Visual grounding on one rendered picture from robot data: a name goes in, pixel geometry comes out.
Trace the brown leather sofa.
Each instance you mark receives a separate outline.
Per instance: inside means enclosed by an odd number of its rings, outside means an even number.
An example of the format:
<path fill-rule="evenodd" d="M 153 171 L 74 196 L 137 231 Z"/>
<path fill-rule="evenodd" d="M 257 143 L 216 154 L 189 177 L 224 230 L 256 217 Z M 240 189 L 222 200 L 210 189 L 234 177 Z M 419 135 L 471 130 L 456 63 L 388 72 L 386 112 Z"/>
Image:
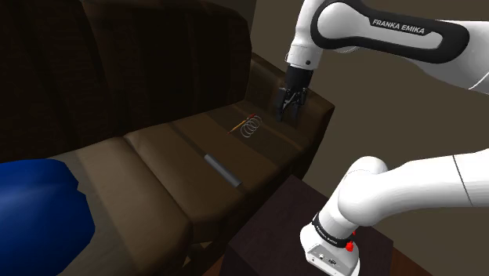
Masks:
<path fill-rule="evenodd" d="M 65 163 L 96 227 L 57 276 L 200 276 L 323 140 L 333 105 L 278 122 L 283 83 L 211 2 L 0 0 L 0 164 Z"/>

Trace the yellow pencil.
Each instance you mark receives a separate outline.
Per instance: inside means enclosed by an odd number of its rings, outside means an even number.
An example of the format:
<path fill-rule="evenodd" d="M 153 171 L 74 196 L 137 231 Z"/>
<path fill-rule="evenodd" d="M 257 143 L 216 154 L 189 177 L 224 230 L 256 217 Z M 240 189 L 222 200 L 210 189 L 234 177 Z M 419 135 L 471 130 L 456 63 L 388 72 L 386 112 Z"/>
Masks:
<path fill-rule="evenodd" d="M 250 120 L 251 118 L 254 118 L 254 117 L 255 117 L 255 113 L 250 114 L 245 120 L 240 122 L 238 125 L 234 126 L 229 132 L 227 132 L 227 134 L 231 134 L 233 131 L 242 127 L 244 123 L 246 123 L 248 120 Z"/>

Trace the blue cushion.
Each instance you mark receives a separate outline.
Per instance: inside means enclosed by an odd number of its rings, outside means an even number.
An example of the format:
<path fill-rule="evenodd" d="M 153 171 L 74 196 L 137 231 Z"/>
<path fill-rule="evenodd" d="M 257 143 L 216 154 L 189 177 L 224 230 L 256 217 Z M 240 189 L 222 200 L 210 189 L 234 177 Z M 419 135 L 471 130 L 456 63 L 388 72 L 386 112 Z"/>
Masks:
<path fill-rule="evenodd" d="M 0 164 L 0 276 L 57 276 L 95 229 L 86 196 L 65 163 Z"/>

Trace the dark wooden robot stand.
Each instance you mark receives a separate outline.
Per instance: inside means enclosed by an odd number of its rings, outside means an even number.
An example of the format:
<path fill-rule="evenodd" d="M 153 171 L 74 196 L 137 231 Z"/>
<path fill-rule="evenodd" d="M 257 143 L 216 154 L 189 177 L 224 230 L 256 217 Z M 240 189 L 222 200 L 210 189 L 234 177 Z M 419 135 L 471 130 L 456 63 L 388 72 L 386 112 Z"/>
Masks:
<path fill-rule="evenodd" d="M 230 240 L 219 276 L 328 276 L 306 261 L 299 239 L 327 200 L 290 176 Z"/>

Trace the grey cylinder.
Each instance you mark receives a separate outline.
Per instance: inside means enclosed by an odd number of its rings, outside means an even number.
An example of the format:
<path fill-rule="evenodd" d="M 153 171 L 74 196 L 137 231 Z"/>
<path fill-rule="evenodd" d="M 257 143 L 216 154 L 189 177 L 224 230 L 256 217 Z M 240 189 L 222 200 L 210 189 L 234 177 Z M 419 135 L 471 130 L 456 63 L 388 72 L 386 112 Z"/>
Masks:
<path fill-rule="evenodd" d="M 242 184 L 242 181 L 237 176 L 235 176 L 229 169 L 227 169 L 211 154 L 206 154 L 204 156 L 204 160 L 231 186 L 238 187 Z"/>

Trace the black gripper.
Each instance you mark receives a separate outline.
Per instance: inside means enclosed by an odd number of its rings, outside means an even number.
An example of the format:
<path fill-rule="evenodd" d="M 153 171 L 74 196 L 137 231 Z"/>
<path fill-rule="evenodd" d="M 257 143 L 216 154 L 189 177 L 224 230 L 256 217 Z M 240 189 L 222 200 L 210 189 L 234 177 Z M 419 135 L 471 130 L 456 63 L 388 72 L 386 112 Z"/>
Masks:
<path fill-rule="evenodd" d="M 313 71 L 289 65 L 285 75 L 285 88 L 281 87 L 277 91 L 275 98 L 276 120 L 282 121 L 285 108 L 288 106 L 292 94 L 292 118 L 297 121 L 299 110 L 306 102 L 307 88 L 310 85 Z"/>

